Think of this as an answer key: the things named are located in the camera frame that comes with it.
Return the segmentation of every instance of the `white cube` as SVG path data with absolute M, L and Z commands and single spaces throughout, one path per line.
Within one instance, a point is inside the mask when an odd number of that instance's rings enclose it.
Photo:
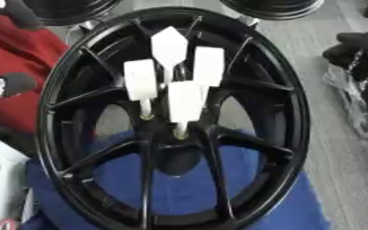
M 207 86 L 219 86 L 224 73 L 224 49 L 197 47 L 194 81 Z
M 201 87 L 192 82 L 169 84 L 169 109 L 171 122 L 199 120 L 203 108 Z
M 140 101 L 157 97 L 156 73 L 152 59 L 124 63 L 124 76 L 129 100 Z
M 164 67 L 174 67 L 187 58 L 188 40 L 174 27 L 152 36 L 153 57 Z

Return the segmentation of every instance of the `wheel rim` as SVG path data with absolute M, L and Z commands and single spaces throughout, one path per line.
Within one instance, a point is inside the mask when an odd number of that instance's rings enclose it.
M 234 11 L 265 20 L 291 20 L 318 10 L 325 0 L 222 0 Z
M 47 26 L 66 26 L 104 15 L 121 0 L 24 0 L 39 20 Z
M 225 48 L 229 60 L 222 86 L 211 92 L 201 120 L 190 126 L 189 138 L 184 141 L 172 137 L 171 124 L 163 114 L 162 99 L 154 102 L 155 119 L 139 119 L 138 106 L 127 101 L 119 72 L 124 61 L 150 58 L 150 49 L 144 49 L 149 48 L 149 37 L 171 25 L 185 34 L 192 44 L 207 43 Z M 134 52 L 137 49 L 133 49 L 133 45 L 144 52 Z M 126 59 L 111 65 L 118 54 Z M 188 59 L 180 65 L 176 79 L 188 77 L 191 57 Z M 253 72 L 256 68 L 264 70 L 248 75 L 244 73 L 244 67 Z M 83 73 L 83 77 L 76 77 L 78 72 Z M 94 81 L 91 76 L 94 72 L 104 79 L 98 77 Z M 162 77 L 159 66 L 157 75 Z M 269 130 L 261 128 L 261 134 L 255 137 L 219 126 L 220 107 L 230 95 L 239 101 L 250 117 L 257 116 L 247 108 L 250 96 L 265 98 L 269 102 L 269 112 L 284 114 L 282 123 L 285 127 L 278 131 L 280 128 L 272 128 L 270 124 L 267 125 L 271 127 Z M 124 108 L 134 133 L 97 154 L 76 160 L 71 153 L 83 150 L 74 145 L 79 141 L 76 141 L 76 128 L 72 125 L 73 116 L 78 109 L 89 110 L 100 102 L 116 103 Z M 277 132 L 283 134 L 285 142 L 282 146 L 268 140 L 269 133 Z M 292 187 L 307 154 L 309 133 L 308 105 L 302 87 L 273 44 L 241 22 L 221 14 L 184 7 L 130 13 L 92 31 L 60 59 L 50 74 L 39 106 L 38 143 L 44 168 L 70 205 L 105 229 L 238 229 L 249 225 L 271 210 Z M 221 145 L 252 148 L 267 159 L 255 183 L 233 199 L 227 197 L 222 164 L 216 153 L 217 146 Z M 215 181 L 216 208 L 185 216 L 152 213 L 149 199 L 151 172 L 154 170 L 153 158 L 161 146 L 164 150 L 167 146 L 191 146 L 202 150 Z M 96 165 L 130 153 L 139 153 L 142 160 L 143 208 L 139 210 L 113 199 L 92 179 Z M 106 207 L 104 200 L 109 201 Z

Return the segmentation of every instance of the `red cloth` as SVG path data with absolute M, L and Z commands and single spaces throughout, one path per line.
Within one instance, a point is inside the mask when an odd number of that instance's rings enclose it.
M 35 133 L 39 94 L 51 68 L 65 51 L 66 44 L 51 31 L 23 31 L 0 15 L 0 75 L 25 73 L 38 83 L 33 92 L 0 99 L 0 124 Z

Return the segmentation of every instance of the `blue fabric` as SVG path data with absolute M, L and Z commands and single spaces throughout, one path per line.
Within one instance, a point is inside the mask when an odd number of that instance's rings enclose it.
M 97 149 L 116 143 L 121 136 L 98 143 Z M 242 191 L 256 175 L 259 153 L 233 146 L 221 147 L 224 176 L 230 197 Z M 94 172 L 95 181 L 111 196 L 133 208 L 140 208 L 140 159 L 128 155 L 100 166 Z M 98 229 L 87 223 L 56 193 L 37 161 L 27 165 L 28 185 L 42 212 L 61 230 Z M 153 184 L 153 212 L 166 215 L 184 215 L 215 206 L 215 186 L 206 160 L 180 178 L 172 178 L 156 171 Z M 250 226 L 249 230 L 327 230 L 329 224 L 320 212 L 320 205 L 311 190 L 308 178 L 302 173 L 284 201 L 269 215 Z

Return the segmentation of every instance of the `rim lip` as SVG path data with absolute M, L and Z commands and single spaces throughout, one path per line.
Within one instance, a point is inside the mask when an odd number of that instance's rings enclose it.
M 98 18 L 105 13 L 112 10 L 116 7 L 122 0 L 110 0 L 106 3 L 101 4 L 100 6 L 94 7 L 92 11 L 89 13 L 72 13 L 71 16 L 60 18 L 60 17 L 46 17 L 40 16 L 40 12 L 32 10 L 36 17 L 43 22 L 47 26 L 68 26 L 68 25 L 75 25 L 82 22 L 90 21 L 95 18 Z
M 43 168 L 48 175 L 48 177 L 52 180 L 53 184 L 57 188 L 57 191 L 67 200 L 67 202 L 78 212 L 80 212 L 83 217 L 87 220 L 92 222 L 95 225 L 99 225 L 102 223 L 101 227 L 105 229 L 118 229 L 118 230 L 134 230 L 139 229 L 139 227 L 130 227 L 122 225 L 121 223 L 110 220 L 107 217 L 101 215 L 96 211 L 91 210 L 90 207 L 85 206 L 81 200 L 73 194 L 73 192 L 63 186 L 62 179 L 58 176 L 57 168 L 54 165 L 54 162 L 51 159 L 51 146 L 52 138 L 47 133 L 47 131 L 43 131 L 40 127 L 46 127 L 48 124 L 47 116 L 48 116 L 48 102 L 55 100 L 54 91 L 58 91 L 62 80 L 66 79 L 67 76 L 63 75 L 63 71 L 68 69 L 71 65 L 74 64 L 74 58 L 76 58 L 76 52 L 79 51 L 80 47 L 84 44 L 87 44 L 88 47 L 91 47 L 95 44 L 99 39 L 104 38 L 111 34 L 113 31 L 118 29 L 118 25 L 120 23 L 127 22 L 127 20 L 135 19 L 138 17 L 143 17 L 148 13 L 190 13 L 190 14 L 205 14 L 213 17 L 217 17 L 226 21 L 228 23 L 235 25 L 235 27 L 243 27 L 244 29 L 251 30 L 245 24 L 234 20 L 233 18 L 227 17 L 225 15 L 210 12 L 207 10 L 197 9 L 197 8 L 190 8 L 190 7 L 160 7 L 154 9 L 146 9 L 142 11 L 137 11 L 133 13 L 127 13 L 125 15 L 116 17 L 108 22 L 102 24 L 98 28 L 91 31 L 87 36 L 81 38 L 80 41 L 76 42 L 73 47 L 71 47 L 62 58 L 59 59 L 55 68 L 53 68 L 52 72 L 50 73 L 50 78 L 47 80 L 43 94 L 41 95 L 40 102 L 39 102 L 39 118 L 38 118 L 38 135 L 37 135 L 37 143 L 39 147 L 39 157 L 40 161 L 43 165 Z M 252 213 L 249 213 L 245 217 L 238 218 L 235 222 L 231 223 L 224 223 L 219 226 L 212 226 L 214 229 L 240 229 L 249 224 L 253 223 L 254 221 L 258 220 L 260 217 L 263 217 L 266 213 L 271 211 L 280 201 L 285 197 L 285 195 L 289 192 L 289 190 L 294 185 L 298 173 L 302 169 L 304 164 L 309 140 L 310 140 L 310 113 L 309 107 L 307 103 L 307 99 L 305 93 L 302 89 L 302 85 L 297 77 L 297 74 L 294 72 L 293 68 L 290 66 L 288 61 L 282 55 L 282 53 L 274 46 L 272 42 L 266 39 L 263 35 L 259 34 L 257 31 L 254 31 L 252 36 L 258 37 L 259 45 L 265 47 L 265 52 L 269 52 L 266 54 L 267 56 L 273 56 L 274 60 L 277 61 L 277 64 L 283 68 L 285 71 L 285 75 L 283 75 L 283 80 L 288 84 L 291 84 L 294 87 L 296 93 L 292 95 L 292 105 L 298 106 L 298 109 L 292 109 L 293 113 L 295 111 L 299 111 L 300 114 L 295 114 L 295 117 L 298 117 L 299 121 L 299 130 L 296 130 L 295 133 L 298 135 L 294 135 L 294 139 L 292 143 L 295 142 L 296 146 L 299 148 L 297 149 L 297 154 L 295 154 L 296 161 L 298 164 L 291 163 L 285 169 L 288 171 L 286 177 L 283 178 L 283 181 L 280 182 L 277 190 L 270 196 L 269 200 L 266 200 L 260 207 L 254 210 Z M 205 229 L 204 226 L 202 227 L 192 227 L 189 229 Z
M 250 17 L 256 17 L 256 18 L 264 19 L 264 20 L 282 21 L 282 20 L 292 20 L 292 19 L 302 18 L 311 13 L 314 13 L 324 4 L 325 0 L 317 0 L 314 4 L 312 4 L 311 6 L 305 9 L 293 11 L 290 13 L 279 13 L 279 12 L 254 10 L 245 4 L 238 3 L 238 1 L 236 0 L 221 0 L 221 2 L 225 4 L 227 7 L 233 9 L 234 11 L 242 13 Z

